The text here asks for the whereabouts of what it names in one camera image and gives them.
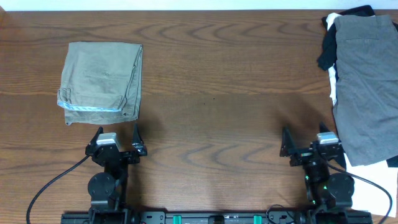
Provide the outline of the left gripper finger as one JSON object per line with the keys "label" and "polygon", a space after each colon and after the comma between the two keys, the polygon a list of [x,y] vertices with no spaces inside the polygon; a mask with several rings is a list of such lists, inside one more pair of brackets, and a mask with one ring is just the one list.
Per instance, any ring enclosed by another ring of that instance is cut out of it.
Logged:
{"label": "left gripper finger", "polygon": [[132,146],[135,148],[135,150],[137,151],[137,154],[139,156],[147,155],[147,147],[144,144],[144,141],[142,140],[141,135],[139,134],[139,128],[138,128],[137,123],[134,124]]}
{"label": "left gripper finger", "polygon": [[95,147],[97,145],[96,141],[99,138],[100,134],[103,134],[103,128],[100,126],[92,138],[92,140],[88,143],[88,148],[91,149],[92,147]]}

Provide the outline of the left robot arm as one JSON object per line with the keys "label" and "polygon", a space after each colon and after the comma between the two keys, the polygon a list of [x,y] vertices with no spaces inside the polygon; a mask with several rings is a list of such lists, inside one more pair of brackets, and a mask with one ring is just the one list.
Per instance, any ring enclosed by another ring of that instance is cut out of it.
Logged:
{"label": "left robot arm", "polygon": [[88,212],[89,224],[136,224],[140,215],[126,205],[128,166],[140,163],[147,155],[147,148],[134,125],[132,149],[120,151],[121,145],[116,133],[104,133],[98,128],[85,149],[92,161],[104,168],[88,182],[91,207]]}

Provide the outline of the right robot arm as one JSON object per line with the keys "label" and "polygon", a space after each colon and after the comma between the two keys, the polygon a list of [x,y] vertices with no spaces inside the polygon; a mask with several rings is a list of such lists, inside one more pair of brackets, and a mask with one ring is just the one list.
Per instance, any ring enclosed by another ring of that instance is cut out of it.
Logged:
{"label": "right robot arm", "polygon": [[342,152],[340,140],[324,124],[309,147],[297,147],[288,128],[282,129],[280,156],[290,158],[290,166],[300,166],[305,173],[307,198],[314,207],[295,212],[294,223],[348,223],[354,180],[347,174],[330,173],[329,161]]}

